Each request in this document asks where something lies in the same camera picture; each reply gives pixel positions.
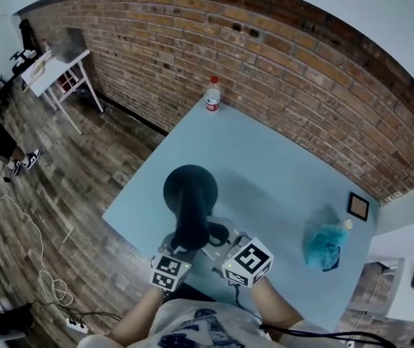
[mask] black plunger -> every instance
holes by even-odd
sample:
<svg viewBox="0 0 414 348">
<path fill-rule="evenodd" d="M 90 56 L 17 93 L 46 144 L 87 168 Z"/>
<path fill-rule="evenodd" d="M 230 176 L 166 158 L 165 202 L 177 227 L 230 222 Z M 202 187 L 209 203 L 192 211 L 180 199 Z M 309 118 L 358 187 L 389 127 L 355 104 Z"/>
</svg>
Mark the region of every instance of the black plunger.
<svg viewBox="0 0 414 348">
<path fill-rule="evenodd" d="M 163 196 L 176 216 L 172 248 L 200 250 L 210 239 L 207 216 L 218 198 L 213 175 L 197 165 L 178 167 L 166 179 Z"/>
</svg>

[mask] graphic print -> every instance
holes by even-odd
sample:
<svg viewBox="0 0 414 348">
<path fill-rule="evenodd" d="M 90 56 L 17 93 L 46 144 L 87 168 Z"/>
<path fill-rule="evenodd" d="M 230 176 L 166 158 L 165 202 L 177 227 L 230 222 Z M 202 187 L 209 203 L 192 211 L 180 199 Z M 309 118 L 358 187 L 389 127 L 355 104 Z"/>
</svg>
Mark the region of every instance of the graphic print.
<svg viewBox="0 0 414 348">
<path fill-rule="evenodd" d="M 155 272 L 152 283 L 164 289 L 171 290 L 175 285 L 175 280 L 167 275 Z"/>
<path fill-rule="evenodd" d="M 214 316 L 214 310 L 197 310 L 194 319 L 183 322 L 179 328 L 158 341 L 160 348 L 245 348 L 231 337 Z"/>
<path fill-rule="evenodd" d="M 162 259 L 160 259 L 160 261 L 158 262 L 157 269 L 161 270 L 162 272 L 169 273 L 172 276 L 177 276 L 179 270 L 181 269 L 181 262 L 178 262 L 177 260 L 173 260 L 163 255 Z"/>
<path fill-rule="evenodd" d="M 226 278 L 229 278 L 231 281 L 239 282 L 241 285 L 247 286 L 249 284 L 249 280 L 245 277 L 238 275 L 237 273 L 231 272 L 230 270 L 226 271 Z"/>
<path fill-rule="evenodd" d="M 254 244 L 250 244 L 242 250 L 235 258 L 248 273 L 253 274 L 265 262 L 270 259 L 264 252 L 258 249 Z"/>
<path fill-rule="evenodd" d="M 271 262 L 269 262 L 257 275 L 253 278 L 253 284 L 255 285 L 269 270 Z"/>
</svg>

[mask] plastic bag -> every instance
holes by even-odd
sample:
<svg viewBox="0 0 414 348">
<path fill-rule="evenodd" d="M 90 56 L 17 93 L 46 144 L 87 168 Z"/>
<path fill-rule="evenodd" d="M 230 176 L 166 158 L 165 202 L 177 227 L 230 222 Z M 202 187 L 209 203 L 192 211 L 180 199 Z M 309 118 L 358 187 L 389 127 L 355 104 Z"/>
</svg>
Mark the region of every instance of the plastic bag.
<svg viewBox="0 0 414 348">
<path fill-rule="evenodd" d="M 328 271 L 339 265 L 340 248 L 349 232 L 341 225 L 325 224 L 309 237 L 305 250 L 305 263 Z"/>
</svg>

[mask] small frame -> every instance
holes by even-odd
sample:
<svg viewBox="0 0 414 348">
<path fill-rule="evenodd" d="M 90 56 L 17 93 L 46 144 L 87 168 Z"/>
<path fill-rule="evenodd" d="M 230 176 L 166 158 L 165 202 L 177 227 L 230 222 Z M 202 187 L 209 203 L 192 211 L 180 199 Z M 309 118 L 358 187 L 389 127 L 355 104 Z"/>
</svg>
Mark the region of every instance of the small frame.
<svg viewBox="0 0 414 348">
<path fill-rule="evenodd" d="M 358 219 L 366 221 L 368 219 L 369 202 L 364 198 L 350 192 L 349 206 L 347 212 Z"/>
</svg>

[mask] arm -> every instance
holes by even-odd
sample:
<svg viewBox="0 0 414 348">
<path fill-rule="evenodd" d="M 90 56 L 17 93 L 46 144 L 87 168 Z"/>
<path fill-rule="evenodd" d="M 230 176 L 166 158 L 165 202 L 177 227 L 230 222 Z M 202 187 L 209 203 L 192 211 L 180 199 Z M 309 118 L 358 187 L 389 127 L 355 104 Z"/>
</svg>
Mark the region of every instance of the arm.
<svg viewBox="0 0 414 348">
<path fill-rule="evenodd" d="M 251 292 L 253 301 L 265 325 L 277 328 L 291 328 L 303 320 L 300 313 L 279 295 L 266 277 L 258 281 L 252 287 Z M 283 334 L 276 330 L 271 330 L 268 333 L 273 341 L 278 341 Z"/>
<path fill-rule="evenodd" d="M 163 290 L 151 286 L 136 306 L 110 331 L 108 337 L 123 347 L 147 338 L 163 298 Z"/>
</svg>

